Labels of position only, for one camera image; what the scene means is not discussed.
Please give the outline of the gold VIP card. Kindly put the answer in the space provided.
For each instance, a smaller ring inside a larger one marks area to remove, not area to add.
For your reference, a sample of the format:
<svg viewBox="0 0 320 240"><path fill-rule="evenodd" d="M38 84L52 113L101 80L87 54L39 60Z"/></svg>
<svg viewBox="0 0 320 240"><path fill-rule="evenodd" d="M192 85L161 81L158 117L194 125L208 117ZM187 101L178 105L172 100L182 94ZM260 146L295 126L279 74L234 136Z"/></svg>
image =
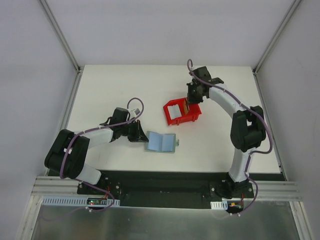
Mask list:
<svg viewBox="0 0 320 240"><path fill-rule="evenodd" d="M187 115L189 113L189 105L188 105L188 99L185 97L184 100L183 100L183 113L184 115Z"/></svg>

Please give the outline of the red plastic bin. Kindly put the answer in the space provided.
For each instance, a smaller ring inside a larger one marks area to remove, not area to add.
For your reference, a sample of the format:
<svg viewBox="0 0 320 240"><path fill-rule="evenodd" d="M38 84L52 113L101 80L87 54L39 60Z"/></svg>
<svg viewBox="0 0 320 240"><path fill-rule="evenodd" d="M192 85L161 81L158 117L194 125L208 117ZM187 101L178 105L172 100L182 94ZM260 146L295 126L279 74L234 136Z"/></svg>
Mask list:
<svg viewBox="0 0 320 240"><path fill-rule="evenodd" d="M184 110L183 110L184 98L185 97L172 99L172 100L168 101L163 106L163 111L164 111L165 119L166 119L168 126L173 126L173 125L178 126L182 123L195 122L199 118L199 115L202 114L201 109L198 104L188 104L189 112L187 115L184 115ZM173 106L173 105L179 105L179 108L181 111L181 117L176 118L176 119L170 119L169 112L168 112L168 106Z"/></svg>

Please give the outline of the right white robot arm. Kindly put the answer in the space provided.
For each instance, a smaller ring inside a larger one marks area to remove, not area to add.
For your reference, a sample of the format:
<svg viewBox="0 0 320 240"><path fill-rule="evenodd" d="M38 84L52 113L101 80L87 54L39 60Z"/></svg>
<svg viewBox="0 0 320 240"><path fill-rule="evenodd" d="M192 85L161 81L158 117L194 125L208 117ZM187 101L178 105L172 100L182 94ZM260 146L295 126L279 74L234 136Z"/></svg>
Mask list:
<svg viewBox="0 0 320 240"><path fill-rule="evenodd" d="M189 67L192 81L187 84L189 105L202 103L204 97L216 102L231 117L230 139L234 146L232 165L228 172L231 181L225 184L225 192L237 197L243 191L241 182L249 176L248 159L266 139L266 123L263 109L258 105L248 108L219 78L212 78L207 67Z"/></svg>

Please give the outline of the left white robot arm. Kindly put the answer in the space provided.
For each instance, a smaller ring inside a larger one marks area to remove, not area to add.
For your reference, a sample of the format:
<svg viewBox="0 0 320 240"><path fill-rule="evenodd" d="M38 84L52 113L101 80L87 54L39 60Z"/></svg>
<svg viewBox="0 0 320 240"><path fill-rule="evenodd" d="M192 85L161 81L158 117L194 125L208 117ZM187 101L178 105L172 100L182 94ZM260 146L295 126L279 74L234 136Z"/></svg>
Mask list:
<svg viewBox="0 0 320 240"><path fill-rule="evenodd" d="M99 195L105 191L106 183L101 171L85 163L89 149L109 144L124 136L131 143L147 143L141 122L134 117L140 110L130 113L117 107L106 122L98 127L79 133L61 130L44 160L44 165L60 177L88 183L88 188Z"/></svg>

